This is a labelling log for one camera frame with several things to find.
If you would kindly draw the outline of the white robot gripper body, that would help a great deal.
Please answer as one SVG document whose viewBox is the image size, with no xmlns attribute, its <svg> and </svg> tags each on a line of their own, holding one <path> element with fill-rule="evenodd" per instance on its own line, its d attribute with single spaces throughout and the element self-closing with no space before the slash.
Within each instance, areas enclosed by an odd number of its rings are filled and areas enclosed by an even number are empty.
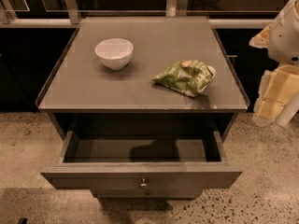
<svg viewBox="0 0 299 224">
<path fill-rule="evenodd" d="M 278 63 L 299 64 L 299 0 L 290 0 L 273 20 L 268 56 Z"/>
</svg>

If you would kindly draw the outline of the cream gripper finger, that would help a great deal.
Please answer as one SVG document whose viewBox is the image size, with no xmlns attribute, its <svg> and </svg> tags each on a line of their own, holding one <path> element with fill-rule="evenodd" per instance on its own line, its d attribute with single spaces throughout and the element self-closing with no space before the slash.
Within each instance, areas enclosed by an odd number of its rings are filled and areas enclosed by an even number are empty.
<svg viewBox="0 0 299 224">
<path fill-rule="evenodd" d="M 286 126 L 299 110 L 299 66 L 280 64 L 262 76 L 253 121 L 258 126 L 276 122 Z"/>
<path fill-rule="evenodd" d="M 267 49 L 269 45 L 270 28 L 271 25 L 264 27 L 260 33 L 258 33 L 249 41 L 249 45 L 257 49 Z"/>
</svg>

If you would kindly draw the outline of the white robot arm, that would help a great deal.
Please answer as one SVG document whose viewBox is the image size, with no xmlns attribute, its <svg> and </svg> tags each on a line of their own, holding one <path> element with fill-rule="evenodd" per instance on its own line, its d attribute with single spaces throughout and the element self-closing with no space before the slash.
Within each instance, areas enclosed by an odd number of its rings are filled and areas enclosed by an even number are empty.
<svg viewBox="0 0 299 224">
<path fill-rule="evenodd" d="M 274 71 L 263 73 L 253 120 L 259 126 L 286 126 L 299 110 L 299 0 L 290 0 L 249 45 L 267 49 L 278 62 Z"/>
</svg>

